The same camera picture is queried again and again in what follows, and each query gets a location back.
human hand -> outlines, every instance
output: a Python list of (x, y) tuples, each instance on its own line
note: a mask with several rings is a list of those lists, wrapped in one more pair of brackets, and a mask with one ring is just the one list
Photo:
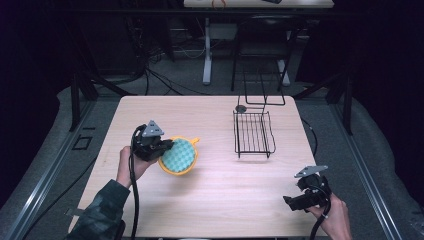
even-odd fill
[[(131, 155), (131, 148), (129, 146), (124, 147), (120, 151), (119, 155), (120, 155), (120, 159), (119, 159), (118, 173), (116, 175), (116, 181), (120, 183), (122, 186), (129, 188), (131, 186), (131, 177), (130, 177), (128, 159)], [(144, 174), (147, 168), (149, 168), (150, 165), (156, 163), (157, 161), (158, 159), (154, 159), (154, 160), (146, 162), (139, 159), (137, 156), (134, 155), (135, 179), (138, 180)]]
[[(327, 215), (328, 218), (321, 223), (322, 230), (324, 230), (331, 239), (352, 239), (346, 203), (340, 200), (334, 193), (331, 194), (330, 201), (331, 209)], [(316, 218), (319, 218), (324, 212), (324, 208), (318, 207), (310, 207), (306, 210), (311, 212)]]

gray carpet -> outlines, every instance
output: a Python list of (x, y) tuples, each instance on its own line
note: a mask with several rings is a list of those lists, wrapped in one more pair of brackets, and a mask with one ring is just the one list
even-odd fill
[[(295, 52), (289, 69), (291, 79), (295, 78), (296, 66), (301, 57), (302, 43), (304, 44), (302, 41), (299, 42), (299, 49)], [(175, 62), (163, 57), (157, 64), (150, 64), (150, 68), (174, 81), (175, 83), (171, 84), (172, 87), (184, 95), (202, 93), (212, 95), (238, 94), (238, 91), (231, 92), (229, 90), (231, 61), (228, 58), (228, 46), (225, 45), (225, 42), (220, 44), (222, 44), (222, 48), (217, 45), (214, 51), (212, 83), (209, 86), (204, 86), (201, 80), (203, 56), (193, 59), (187, 58), (183, 54), (177, 54)], [(149, 95), (176, 94), (169, 91), (168, 87), (153, 76), (150, 76), (149, 79)], [(144, 76), (142, 79), (119, 86), (132, 93), (144, 95), (146, 81), (146, 76)], [(307, 84), (292, 83), (290, 87), (284, 88), (284, 92), (286, 95), (294, 95), (302, 91), (304, 85)], [(115, 93), (102, 86), (97, 86), (97, 89), (101, 94), (97, 102), (86, 103), (82, 98), (83, 105), (85, 103), (91, 110), (88, 111), (79, 130), (73, 134), (68, 133), (71, 122), (69, 89), (59, 94), (61, 109), (55, 125), (20, 185), (0, 210), (1, 239), (10, 236), (8, 234), (13, 231), (12, 227), (19, 218), (25, 202), (45, 170), (56, 160), (61, 146), (66, 143), (70, 135), (73, 136), (73, 141), (66, 144), (69, 148), (64, 155), (64, 164), (61, 166), (54, 184), (43, 199), (38, 214), (59, 196), (99, 152), (119, 98)], [(297, 101), (300, 116), (312, 126), (317, 135), (316, 162), (318, 165), (329, 166), (329, 169), (322, 174), (328, 178), (332, 190), (344, 199), (349, 207), (354, 239), (386, 239), (388, 237), (384, 232), (378, 214), (376, 214), (375, 206), (370, 200), (370, 194), (366, 191), (365, 183), (360, 177), (356, 156), (352, 153), (349, 141), (346, 140), (346, 135), (338, 124), (340, 121), (337, 114), (339, 106), (327, 105), (323, 100), (325, 93), (326, 90), (322, 89), (305, 100)], [(400, 235), (403, 239), (424, 239), (424, 235), (412, 226), (412, 224), (424, 222), (423, 217), (418, 214), (417, 204), (409, 197), (394, 173), (394, 159), (390, 148), (366, 110), (357, 102), (353, 104), (352, 131), (354, 134), (348, 139), (353, 140), (360, 150), (384, 203), (400, 231)], [(306, 125), (305, 132), (310, 141), (311, 149), (313, 149), (317, 142)], [(64, 215), (64, 212), (68, 208), (75, 208), (78, 205), (88, 177), (89, 172), (42, 218), (27, 239), (61, 239), (66, 235), (71, 218)], [(281, 207), (287, 208), (283, 201)]]

yellow bowl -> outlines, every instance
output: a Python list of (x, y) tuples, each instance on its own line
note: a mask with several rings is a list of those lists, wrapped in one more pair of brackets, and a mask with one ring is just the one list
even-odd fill
[(199, 138), (188, 140), (181, 136), (171, 137), (174, 145), (159, 158), (160, 167), (167, 173), (181, 176), (193, 169), (197, 161), (195, 144)]

desk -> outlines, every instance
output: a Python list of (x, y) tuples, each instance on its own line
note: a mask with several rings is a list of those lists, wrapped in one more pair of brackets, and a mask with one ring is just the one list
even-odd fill
[[(130, 144), (135, 128), (154, 120), (165, 132), (163, 139), (174, 135), (199, 137), (199, 157), (186, 175), (170, 175), (156, 164), (138, 181), (137, 236), (309, 236), (315, 218), (303, 211), (291, 211), (283, 200), (283, 195), (301, 194), (294, 174), (305, 165), (315, 165), (293, 98), (286, 97), (285, 106), (266, 108), (277, 146), (268, 159), (265, 154), (238, 158), (235, 153), (236, 105), (237, 96), (122, 98), (78, 207), (85, 209), (100, 188), (116, 177), (119, 151)], [(134, 199), (130, 195), (124, 207), (124, 236), (131, 234), (133, 214)]]
[[(261, 0), (225, 0), (225, 8), (332, 8), (332, 0), (283, 0), (279, 4), (269, 3)], [(184, 0), (187, 8), (212, 8), (212, 0)], [(220, 0), (214, 1), (217, 10), (225, 11), (224, 4)], [(210, 24), (209, 19), (205, 21), (205, 67), (203, 70), (203, 84), (209, 85), (212, 71), (212, 55), (210, 51)], [(284, 69), (284, 62), (278, 61), (280, 71)], [(284, 76), (283, 85), (290, 85), (288, 75)]]

